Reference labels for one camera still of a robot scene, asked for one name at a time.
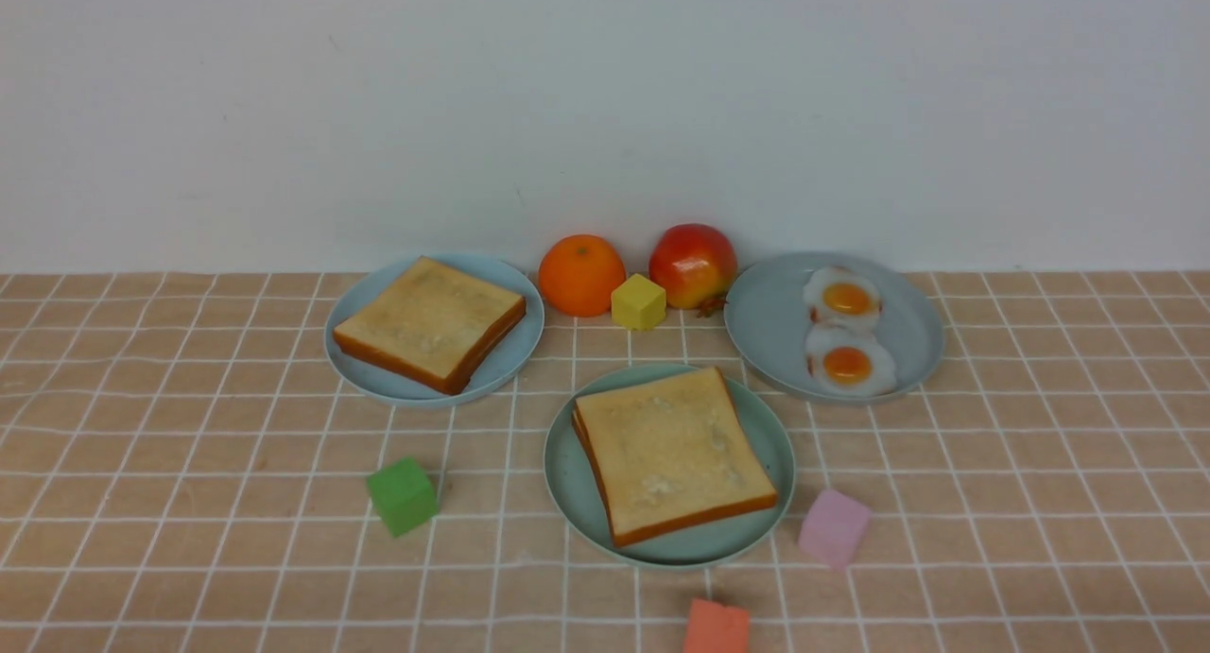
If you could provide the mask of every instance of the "orange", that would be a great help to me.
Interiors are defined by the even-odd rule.
[[[599,236],[557,241],[542,258],[537,288],[554,310],[575,318],[609,313],[610,295],[626,282],[626,266],[613,244]]]

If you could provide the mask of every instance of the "yellow cube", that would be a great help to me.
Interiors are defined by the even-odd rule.
[[[630,279],[613,290],[610,302],[613,322],[628,330],[652,330],[668,313],[664,288],[643,275],[630,275]]]

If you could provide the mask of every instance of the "bread crust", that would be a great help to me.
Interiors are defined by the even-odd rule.
[[[466,391],[474,370],[479,369],[479,365],[483,364],[490,352],[499,346],[501,340],[514,326],[520,324],[522,319],[525,318],[525,296],[520,296],[508,312],[503,313],[496,322],[492,322],[491,326],[488,326],[486,334],[482,335],[479,341],[471,347],[471,351],[462,357],[462,360],[459,362],[457,366],[446,377],[438,377],[436,374],[428,372],[428,370],[411,365],[402,357],[382,352],[380,348],[352,339],[350,335],[341,334],[338,326],[332,331],[332,337],[345,356],[355,357],[355,359],[362,363],[375,365],[375,368],[388,370],[388,372],[401,374],[401,376],[431,387],[431,389],[444,395],[457,395],[462,391]]]
[[[721,382],[724,391],[727,394],[727,401],[731,403],[731,409],[736,408],[734,398],[732,398],[731,392],[727,391],[726,378],[722,377],[721,370],[718,368],[711,368],[719,382]],[[575,426],[576,438],[580,440],[581,447],[584,449],[584,453],[588,456],[588,463],[592,464],[593,480],[597,481],[597,490],[601,496],[601,504],[605,505],[605,518],[609,520],[609,533],[613,539],[613,547],[624,548],[632,544],[638,544],[649,539],[657,538],[663,534],[676,532],[679,530],[690,528],[693,526],[699,526],[711,521],[721,521],[722,519],[730,519],[732,516],[739,516],[742,514],[749,514],[751,512],[761,512],[765,509],[772,509],[777,507],[778,493],[774,490],[771,495],[761,495],[761,497],[754,497],[750,499],[744,499],[742,502],[734,502],[730,504],[722,504],[719,507],[711,507],[709,509],[703,509],[679,516],[675,519],[668,519],[658,524],[652,524],[644,526],[641,528],[635,528],[630,532],[618,534],[613,531],[613,515],[610,510],[609,493],[605,490],[605,481],[601,478],[600,464],[597,463],[597,455],[593,451],[592,438],[588,435],[588,429],[583,423],[583,416],[580,414],[578,404],[575,404],[571,411],[571,424]]]

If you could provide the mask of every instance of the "light blue plate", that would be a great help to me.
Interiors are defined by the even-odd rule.
[[[525,365],[529,357],[534,354],[538,339],[542,337],[546,310],[542,305],[542,296],[534,283],[505,261],[479,256],[476,253],[437,253],[437,255],[426,256],[525,296],[525,317],[501,340],[496,348],[492,348],[479,369],[474,370],[466,391],[457,395],[438,393],[431,387],[411,381],[411,378],[345,356],[332,337],[334,326],[374,301],[385,288],[390,287],[399,275],[403,275],[403,271],[416,261],[416,256],[405,258],[403,261],[394,262],[393,266],[386,266],[386,268],[367,275],[351,290],[346,291],[328,316],[328,324],[324,325],[324,347],[328,348],[328,360],[332,362],[336,372],[370,398],[407,408],[449,408],[450,404],[468,403],[496,391]]]
[[[805,343],[811,318],[802,288],[822,266],[843,266],[878,288],[882,317],[874,336],[895,359],[894,392],[870,399],[836,395],[807,374]],[[894,400],[928,378],[945,352],[941,317],[923,291],[895,271],[842,253],[788,253],[757,262],[727,291],[724,322],[739,356],[761,378],[783,393],[818,403]]]
[[[696,369],[664,363],[633,365],[605,374],[576,395],[645,385]],[[699,570],[725,564],[768,537],[785,516],[790,498],[794,497],[794,447],[782,421],[768,409],[768,404],[731,378],[727,378],[727,391],[731,392],[739,424],[743,426],[748,443],[751,443],[756,460],[764,464],[777,489],[777,507],[684,528],[621,549],[613,547],[593,467],[571,423],[575,404],[569,400],[554,417],[547,433],[543,468],[547,490],[571,527],[601,551],[627,564],[664,570]]]

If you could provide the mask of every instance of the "toast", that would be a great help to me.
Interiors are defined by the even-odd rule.
[[[420,256],[332,331],[340,351],[445,395],[525,317],[525,296]]]
[[[580,395],[572,424],[615,547],[777,505],[718,368]]]

